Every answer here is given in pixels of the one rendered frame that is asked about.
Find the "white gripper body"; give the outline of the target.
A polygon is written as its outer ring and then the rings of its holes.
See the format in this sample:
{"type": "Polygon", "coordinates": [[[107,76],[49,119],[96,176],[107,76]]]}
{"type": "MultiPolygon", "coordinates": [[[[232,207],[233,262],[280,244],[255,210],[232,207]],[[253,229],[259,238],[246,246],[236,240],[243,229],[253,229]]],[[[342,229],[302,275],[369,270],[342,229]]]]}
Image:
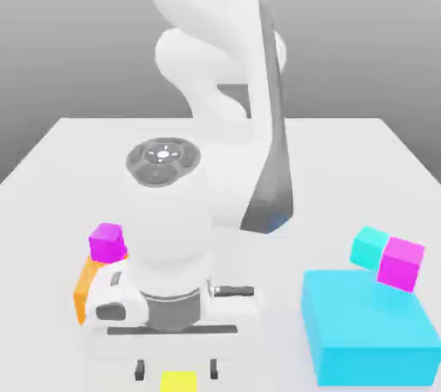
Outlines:
{"type": "Polygon", "coordinates": [[[253,299],[214,298],[202,319],[179,333],[148,327],[87,330],[84,346],[101,360],[231,360],[253,354],[260,339],[260,311],[253,299]]]}

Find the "small yellow cube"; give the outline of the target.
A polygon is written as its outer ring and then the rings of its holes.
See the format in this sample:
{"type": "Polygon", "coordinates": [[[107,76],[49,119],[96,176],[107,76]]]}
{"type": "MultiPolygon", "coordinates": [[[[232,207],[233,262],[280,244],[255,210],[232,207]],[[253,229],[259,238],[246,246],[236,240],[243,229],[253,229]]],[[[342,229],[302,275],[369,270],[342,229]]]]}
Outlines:
{"type": "Polygon", "coordinates": [[[194,371],[163,371],[159,392],[197,392],[194,371]]]}

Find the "small magenta cube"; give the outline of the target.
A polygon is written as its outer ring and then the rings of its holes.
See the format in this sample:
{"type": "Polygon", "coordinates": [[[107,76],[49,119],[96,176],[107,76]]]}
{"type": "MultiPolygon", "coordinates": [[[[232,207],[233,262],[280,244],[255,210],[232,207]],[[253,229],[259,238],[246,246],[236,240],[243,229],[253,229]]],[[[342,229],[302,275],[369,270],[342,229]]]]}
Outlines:
{"type": "Polygon", "coordinates": [[[100,223],[89,236],[90,257],[93,261],[112,264],[128,256],[121,225],[100,223]]]}
{"type": "Polygon", "coordinates": [[[380,262],[377,281],[413,293],[425,253],[425,247],[397,237],[390,237],[380,262]]]}

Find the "small teal cube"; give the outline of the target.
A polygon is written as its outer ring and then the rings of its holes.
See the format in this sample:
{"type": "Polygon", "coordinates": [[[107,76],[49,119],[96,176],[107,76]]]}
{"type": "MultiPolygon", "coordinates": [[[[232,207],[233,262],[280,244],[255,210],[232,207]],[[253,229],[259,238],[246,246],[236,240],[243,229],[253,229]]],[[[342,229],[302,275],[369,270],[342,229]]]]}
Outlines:
{"type": "Polygon", "coordinates": [[[350,261],[366,270],[377,271],[390,235],[373,227],[363,227],[352,241],[350,261]]]}

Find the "large orange box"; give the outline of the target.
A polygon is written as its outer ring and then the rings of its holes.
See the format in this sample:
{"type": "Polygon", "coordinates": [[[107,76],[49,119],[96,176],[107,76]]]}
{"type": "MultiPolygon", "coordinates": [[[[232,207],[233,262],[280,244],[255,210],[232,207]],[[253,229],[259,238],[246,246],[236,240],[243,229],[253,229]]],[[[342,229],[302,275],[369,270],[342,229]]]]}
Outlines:
{"type": "Polygon", "coordinates": [[[113,263],[86,259],[73,292],[78,323],[83,327],[123,326],[129,316],[128,254],[113,263]]]}

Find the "large cyan box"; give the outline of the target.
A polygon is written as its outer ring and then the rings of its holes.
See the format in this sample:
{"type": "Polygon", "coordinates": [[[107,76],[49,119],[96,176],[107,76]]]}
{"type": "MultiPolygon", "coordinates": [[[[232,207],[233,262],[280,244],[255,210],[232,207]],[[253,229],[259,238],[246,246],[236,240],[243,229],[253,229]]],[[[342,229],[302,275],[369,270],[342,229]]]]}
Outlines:
{"type": "Polygon", "coordinates": [[[433,385],[441,338],[416,295],[367,271],[310,270],[301,314],[318,385],[433,385]]]}

